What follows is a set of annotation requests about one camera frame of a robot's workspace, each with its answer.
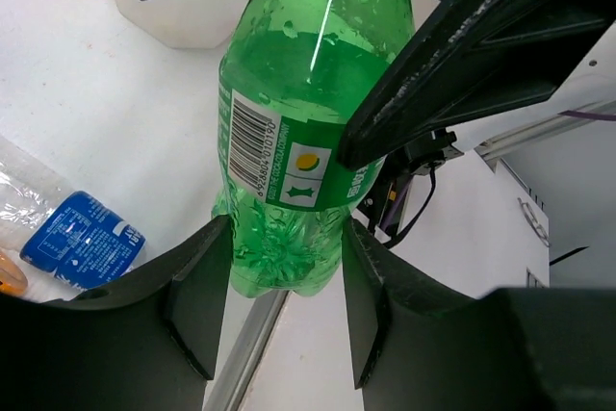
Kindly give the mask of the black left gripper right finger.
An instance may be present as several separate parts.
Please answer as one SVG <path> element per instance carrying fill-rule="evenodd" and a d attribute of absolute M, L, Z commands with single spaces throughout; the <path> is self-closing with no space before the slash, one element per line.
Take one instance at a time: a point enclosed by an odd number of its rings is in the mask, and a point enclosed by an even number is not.
<path fill-rule="evenodd" d="M 368 410 L 611 410 L 615 294 L 463 295 L 356 220 L 342 237 L 353 382 Z"/>

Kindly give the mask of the green plastic bottle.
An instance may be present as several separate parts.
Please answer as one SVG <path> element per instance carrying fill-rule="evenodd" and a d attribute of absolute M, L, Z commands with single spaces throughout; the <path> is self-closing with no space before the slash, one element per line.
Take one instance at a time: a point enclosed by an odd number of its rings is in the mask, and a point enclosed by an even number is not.
<path fill-rule="evenodd" d="M 218 73 L 233 288 L 311 296 L 341 261 L 344 222 L 380 162 L 337 161 L 346 124 L 414 34 L 411 0 L 249 0 Z"/>

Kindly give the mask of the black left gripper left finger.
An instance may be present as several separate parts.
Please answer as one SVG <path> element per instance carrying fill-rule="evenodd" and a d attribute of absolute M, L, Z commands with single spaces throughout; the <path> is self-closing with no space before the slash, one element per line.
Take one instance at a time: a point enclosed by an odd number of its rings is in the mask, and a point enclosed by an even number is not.
<path fill-rule="evenodd" d="M 198 410 L 218 358 L 232 223 L 71 300 L 1 298 L 5 410 Z"/>

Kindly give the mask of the clear bottle blue label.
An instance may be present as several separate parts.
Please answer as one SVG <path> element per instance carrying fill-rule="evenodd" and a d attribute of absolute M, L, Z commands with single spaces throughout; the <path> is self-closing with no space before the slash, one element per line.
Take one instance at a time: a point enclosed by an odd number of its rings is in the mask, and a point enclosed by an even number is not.
<path fill-rule="evenodd" d="M 5 138 L 1 247 L 80 291 L 135 270 L 149 251 L 127 220 Z"/>

